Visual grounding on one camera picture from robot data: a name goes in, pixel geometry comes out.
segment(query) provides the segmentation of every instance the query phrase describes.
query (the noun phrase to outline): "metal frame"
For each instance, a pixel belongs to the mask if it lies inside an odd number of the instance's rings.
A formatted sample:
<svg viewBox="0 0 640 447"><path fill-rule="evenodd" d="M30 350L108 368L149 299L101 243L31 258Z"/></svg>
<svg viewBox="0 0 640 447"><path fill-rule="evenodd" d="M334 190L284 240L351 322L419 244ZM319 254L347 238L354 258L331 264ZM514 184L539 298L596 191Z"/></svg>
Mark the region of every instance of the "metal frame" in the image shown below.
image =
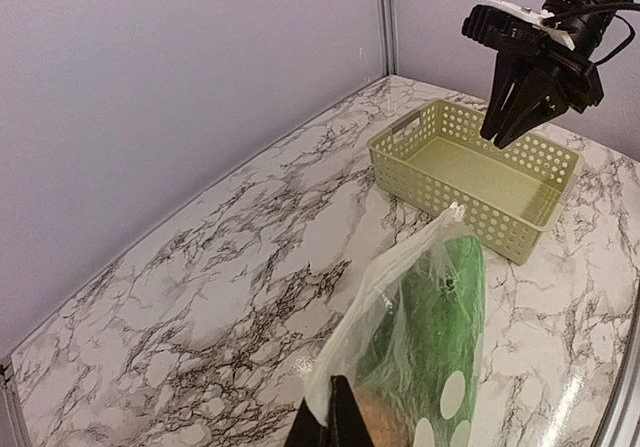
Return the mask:
<svg viewBox="0 0 640 447"><path fill-rule="evenodd" d="M396 15L394 0L378 0L380 33L382 34L383 75L398 73L398 44L396 37Z"/></svg>
<svg viewBox="0 0 640 447"><path fill-rule="evenodd" d="M592 447L640 445L640 286L627 345L609 405Z"/></svg>
<svg viewBox="0 0 640 447"><path fill-rule="evenodd" d="M11 360L0 362L4 372L0 375L0 435L3 447L31 447L27 425L22 414L13 377Z"/></svg>

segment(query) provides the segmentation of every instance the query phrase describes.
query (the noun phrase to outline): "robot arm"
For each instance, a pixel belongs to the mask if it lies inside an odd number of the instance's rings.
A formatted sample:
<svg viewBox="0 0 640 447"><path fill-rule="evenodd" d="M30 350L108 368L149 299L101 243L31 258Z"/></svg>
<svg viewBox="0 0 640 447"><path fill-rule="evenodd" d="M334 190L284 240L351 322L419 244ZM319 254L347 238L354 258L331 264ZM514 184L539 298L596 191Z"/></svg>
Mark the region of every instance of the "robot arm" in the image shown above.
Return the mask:
<svg viewBox="0 0 640 447"><path fill-rule="evenodd" d="M498 51L482 137L504 148L569 108L582 113L598 105L604 92L597 63L589 57L615 10L577 14L587 6L621 2L633 0L547 0L541 15L524 7L514 12L502 0L474 7L462 33ZM564 20L551 28L557 15Z"/></svg>

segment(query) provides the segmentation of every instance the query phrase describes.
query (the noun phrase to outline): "black cable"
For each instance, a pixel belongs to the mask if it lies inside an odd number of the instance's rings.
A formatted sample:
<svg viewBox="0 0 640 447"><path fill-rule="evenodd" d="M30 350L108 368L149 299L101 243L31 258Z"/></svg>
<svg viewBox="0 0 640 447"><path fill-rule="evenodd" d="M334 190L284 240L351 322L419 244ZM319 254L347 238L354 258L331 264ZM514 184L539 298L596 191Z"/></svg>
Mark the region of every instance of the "black cable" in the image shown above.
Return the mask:
<svg viewBox="0 0 640 447"><path fill-rule="evenodd" d="M620 19L625 24L627 24L627 27L629 28L629 35L627 36L626 39L624 39L622 42L620 42L620 44L615 49L613 49L611 52L609 52L607 55L605 55L599 61L594 62L593 64L595 66L600 66L602 64L605 64L605 63L609 62L616 55L618 55L620 52L622 52L624 49L626 49L629 46L629 44L631 42L633 42L633 39L636 38L636 31L633 28L633 26L627 21L627 19L625 19L624 17L620 17L619 15L616 15L616 18Z"/></svg>
<svg viewBox="0 0 640 447"><path fill-rule="evenodd" d="M630 10L634 12L640 12L640 4L634 4L631 2L613 2L611 4L600 5L587 5L579 9L570 10L569 12L563 12L556 14L553 17L547 17L542 21L542 25L547 27L555 27L560 22L567 19L574 19L587 14L602 14L604 12L617 12L619 10Z"/></svg>

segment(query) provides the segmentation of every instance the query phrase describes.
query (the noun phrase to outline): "green object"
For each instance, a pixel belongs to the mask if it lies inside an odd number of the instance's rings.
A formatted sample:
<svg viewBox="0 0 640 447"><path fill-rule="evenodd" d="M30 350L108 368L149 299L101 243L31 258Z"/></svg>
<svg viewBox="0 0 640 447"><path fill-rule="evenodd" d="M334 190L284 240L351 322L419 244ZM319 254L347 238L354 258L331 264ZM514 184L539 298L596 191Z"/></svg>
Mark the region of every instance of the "green object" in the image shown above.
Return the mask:
<svg viewBox="0 0 640 447"><path fill-rule="evenodd" d="M444 100L410 112L368 143L376 182L434 216L465 205L482 244L523 264L558 220L582 157L532 133L498 150L480 137L483 120Z"/></svg>
<svg viewBox="0 0 640 447"><path fill-rule="evenodd" d="M480 242L457 237L444 249L444 256L442 248L427 250L402 276L358 361L355 380L357 389L374 393L398 412L412 432L427 419L437 446L451 445L456 428L472 420L485 303ZM437 274L443 259L445 275L441 268ZM443 414L445 384L456 376L464 377L463 397Z"/></svg>

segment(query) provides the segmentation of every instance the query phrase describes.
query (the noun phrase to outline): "brown object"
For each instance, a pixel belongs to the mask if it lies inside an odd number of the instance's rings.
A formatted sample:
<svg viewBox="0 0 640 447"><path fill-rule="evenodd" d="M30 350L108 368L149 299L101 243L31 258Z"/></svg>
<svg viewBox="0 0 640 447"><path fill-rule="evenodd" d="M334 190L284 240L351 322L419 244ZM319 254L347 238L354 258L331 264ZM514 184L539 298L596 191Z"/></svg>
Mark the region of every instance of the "brown object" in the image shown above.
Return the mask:
<svg viewBox="0 0 640 447"><path fill-rule="evenodd" d="M375 447L407 445L409 432L406 424L382 399L362 391L356 391L355 397Z"/></svg>

